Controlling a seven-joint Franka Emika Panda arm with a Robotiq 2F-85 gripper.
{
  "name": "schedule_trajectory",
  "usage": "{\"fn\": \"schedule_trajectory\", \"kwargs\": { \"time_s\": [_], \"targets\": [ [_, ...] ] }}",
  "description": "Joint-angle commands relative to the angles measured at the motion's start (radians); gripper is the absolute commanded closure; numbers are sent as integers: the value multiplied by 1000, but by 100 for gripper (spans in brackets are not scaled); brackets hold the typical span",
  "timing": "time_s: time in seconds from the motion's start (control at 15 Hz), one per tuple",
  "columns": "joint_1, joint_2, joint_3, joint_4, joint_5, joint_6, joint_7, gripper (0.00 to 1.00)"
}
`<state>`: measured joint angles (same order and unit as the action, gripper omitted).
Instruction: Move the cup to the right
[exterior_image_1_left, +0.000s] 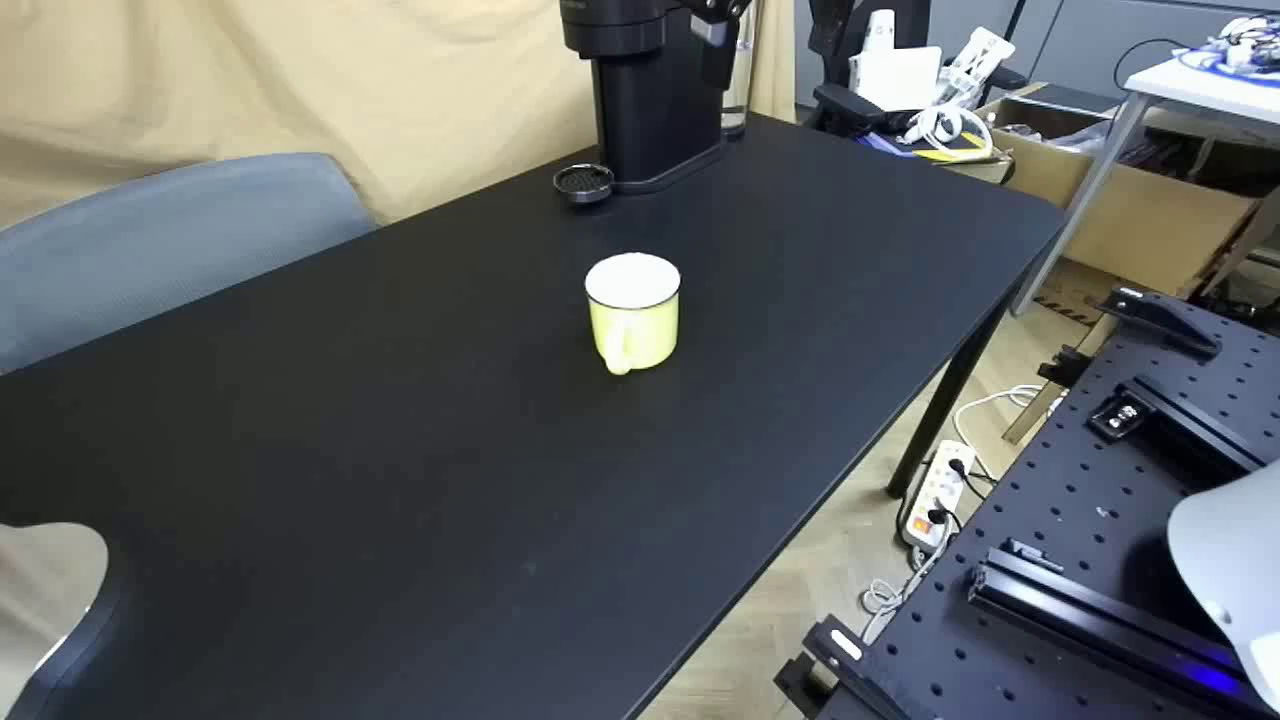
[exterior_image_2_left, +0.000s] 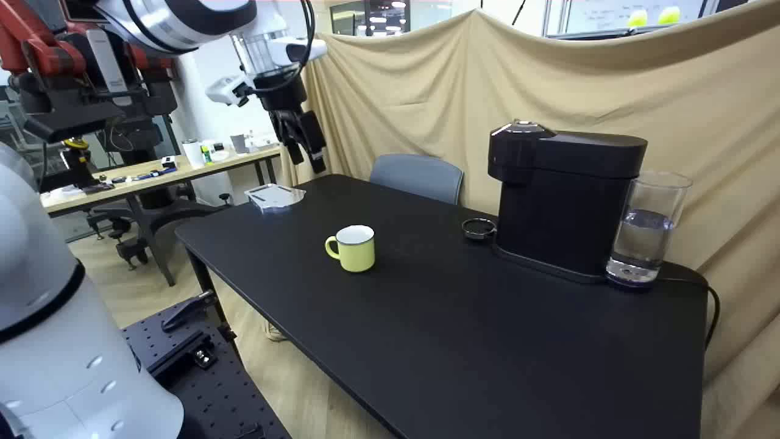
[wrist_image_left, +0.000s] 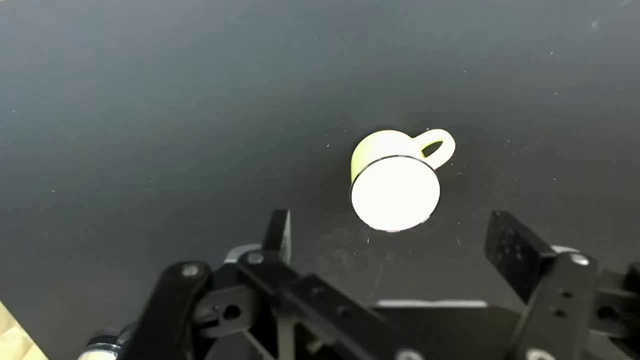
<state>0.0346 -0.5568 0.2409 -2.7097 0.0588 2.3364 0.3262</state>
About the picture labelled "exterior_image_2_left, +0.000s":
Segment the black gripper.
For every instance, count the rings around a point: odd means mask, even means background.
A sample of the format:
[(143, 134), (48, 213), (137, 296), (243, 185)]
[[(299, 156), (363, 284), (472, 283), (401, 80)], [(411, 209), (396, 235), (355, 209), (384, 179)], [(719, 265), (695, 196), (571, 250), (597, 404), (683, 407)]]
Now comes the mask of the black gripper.
[(301, 111), (301, 101), (307, 100), (307, 93), (299, 80), (299, 73), (294, 67), (259, 73), (255, 94), (271, 117), (276, 137), (282, 144), (289, 185), (299, 182), (298, 166), (301, 162), (301, 151), (298, 144), (305, 144), (312, 171), (321, 173), (326, 167), (324, 162), (326, 140), (316, 117)]

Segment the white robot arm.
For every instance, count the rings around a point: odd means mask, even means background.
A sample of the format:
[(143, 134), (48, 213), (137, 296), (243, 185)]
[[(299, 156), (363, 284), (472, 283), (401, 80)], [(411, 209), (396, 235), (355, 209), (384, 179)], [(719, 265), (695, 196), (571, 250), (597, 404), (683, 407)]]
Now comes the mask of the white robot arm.
[[(233, 33), (259, 73), (301, 65), (276, 0), (94, 0), (118, 35), (187, 52)], [(0, 410), (22, 439), (177, 439), (183, 402), (137, 357), (16, 166), (0, 162)]]

